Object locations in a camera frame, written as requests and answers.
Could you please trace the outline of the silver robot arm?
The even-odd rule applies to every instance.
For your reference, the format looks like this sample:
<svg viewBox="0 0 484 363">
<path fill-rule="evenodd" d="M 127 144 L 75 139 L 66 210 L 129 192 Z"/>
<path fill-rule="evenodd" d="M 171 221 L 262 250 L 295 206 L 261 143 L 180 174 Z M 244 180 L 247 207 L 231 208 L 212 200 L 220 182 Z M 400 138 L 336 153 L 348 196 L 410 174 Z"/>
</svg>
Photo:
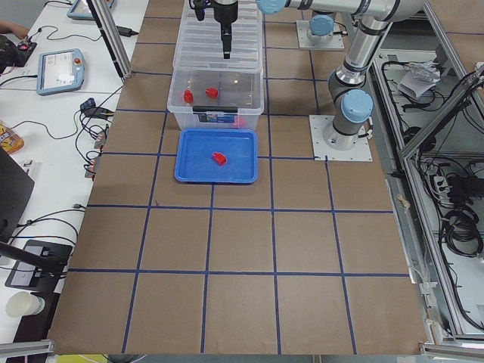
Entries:
<svg viewBox="0 0 484 363">
<path fill-rule="evenodd" d="M 332 36 L 334 32 L 334 13 L 313 11 L 309 20 L 308 37 L 322 38 Z"/>
<path fill-rule="evenodd" d="M 362 125 L 369 119 L 374 102 L 362 90 L 366 73 L 392 23 L 408 19 L 424 6 L 423 1 L 258 1 L 263 14 L 285 8 L 349 13 L 360 18 L 354 39 L 343 63 L 330 74 L 328 88 L 336 115 L 323 131 L 325 144 L 334 150 L 354 147 Z"/>
</svg>

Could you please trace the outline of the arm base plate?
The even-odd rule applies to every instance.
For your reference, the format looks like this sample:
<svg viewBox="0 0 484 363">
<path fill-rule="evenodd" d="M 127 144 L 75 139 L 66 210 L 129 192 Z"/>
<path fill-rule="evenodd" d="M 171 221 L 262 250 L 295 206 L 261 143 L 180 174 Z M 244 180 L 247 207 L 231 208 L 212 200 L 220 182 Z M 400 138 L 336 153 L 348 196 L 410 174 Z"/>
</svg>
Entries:
<svg viewBox="0 0 484 363">
<path fill-rule="evenodd" d="M 342 30 L 330 20 L 326 25 L 312 25 L 312 20 L 296 22 L 299 48 L 303 50 L 342 51 L 344 49 Z"/>
<path fill-rule="evenodd" d="M 369 117 L 356 135 L 342 135 L 333 125 L 332 115 L 310 115 L 309 129 L 315 161 L 372 162 L 369 140 L 373 121 Z"/>
</svg>

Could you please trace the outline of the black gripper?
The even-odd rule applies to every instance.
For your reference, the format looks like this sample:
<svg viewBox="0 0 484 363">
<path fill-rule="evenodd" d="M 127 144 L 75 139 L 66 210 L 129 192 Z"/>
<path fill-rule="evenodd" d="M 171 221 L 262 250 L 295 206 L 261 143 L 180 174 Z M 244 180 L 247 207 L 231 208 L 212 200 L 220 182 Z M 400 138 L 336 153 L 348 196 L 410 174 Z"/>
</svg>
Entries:
<svg viewBox="0 0 484 363">
<path fill-rule="evenodd" d="M 213 9 L 214 19 L 221 24 L 222 53 L 224 59 L 231 57 L 231 25 L 237 20 L 238 1 L 236 0 L 193 0 L 188 2 L 198 21 L 204 21 L 205 10 Z"/>
</svg>

